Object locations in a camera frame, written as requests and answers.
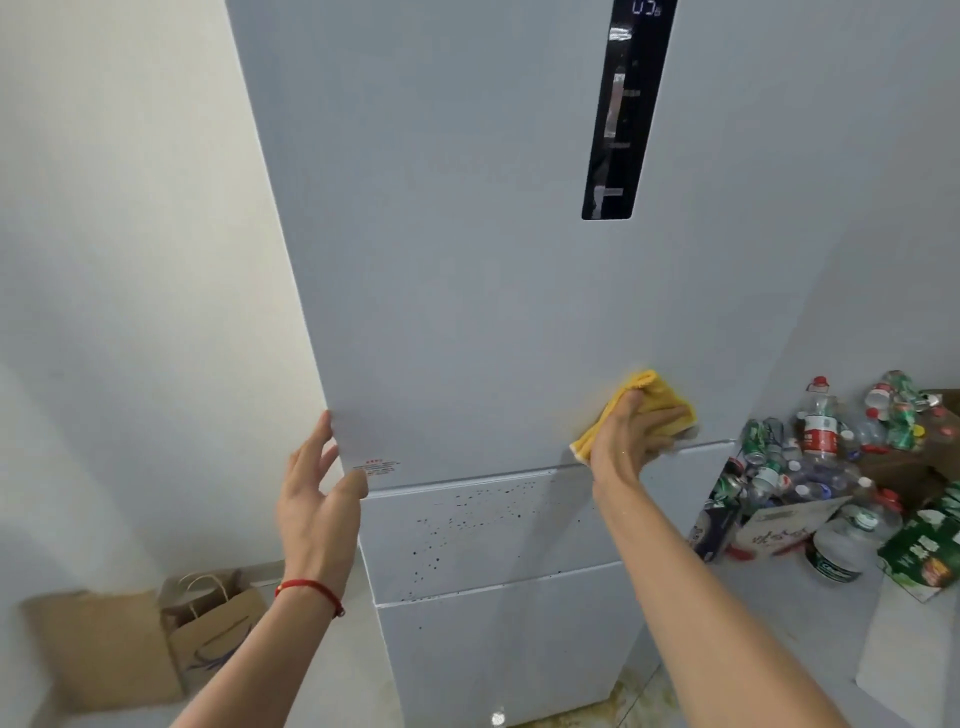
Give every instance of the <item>refrigerator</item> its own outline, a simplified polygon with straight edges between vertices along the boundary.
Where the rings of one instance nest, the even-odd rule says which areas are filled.
[[[685,533],[910,113],[879,0],[228,0],[408,726],[608,696],[643,627],[568,450],[698,413]]]

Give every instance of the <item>bracelet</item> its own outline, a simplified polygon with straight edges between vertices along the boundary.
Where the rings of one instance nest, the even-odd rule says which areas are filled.
[[[314,581],[313,579],[287,579],[286,581],[280,582],[280,585],[276,587],[274,592],[274,599],[287,587],[310,587],[310,589],[315,589],[324,595],[327,599],[330,600],[330,603],[333,604],[333,617],[342,617],[347,613],[347,610],[344,609],[344,605],[340,603],[340,599],[337,598],[337,595],[330,591],[327,587],[321,584],[319,581]]]

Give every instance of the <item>white wall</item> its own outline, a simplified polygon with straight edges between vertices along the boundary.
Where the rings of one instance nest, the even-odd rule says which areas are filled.
[[[960,9],[951,12],[944,27],[960,22]],[[904,369],[922,387],[960,387],[956,54],[955,43],[945,44],[916,80],[922,91],[910,122],[828,259],[755,415],[787,416],[819,374],[851,400],[888,369]]]
[[[323,394],[220,0],[0,4],[0,713],[14,605],[280,557]]]

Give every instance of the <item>forearm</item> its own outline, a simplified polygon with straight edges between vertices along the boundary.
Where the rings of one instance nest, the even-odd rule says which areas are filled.
[[[594,496],[691,726],[847,725],[636,482],[598,484]]]
[[[332,618],[332,605],[312,589],[280,592],[172,728],[282,726]]]

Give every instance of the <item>digital display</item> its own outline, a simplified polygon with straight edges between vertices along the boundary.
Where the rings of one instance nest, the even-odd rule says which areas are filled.
[[[677,0],[614,0],[584,190],[584,220],[624,220],[660,89]]]

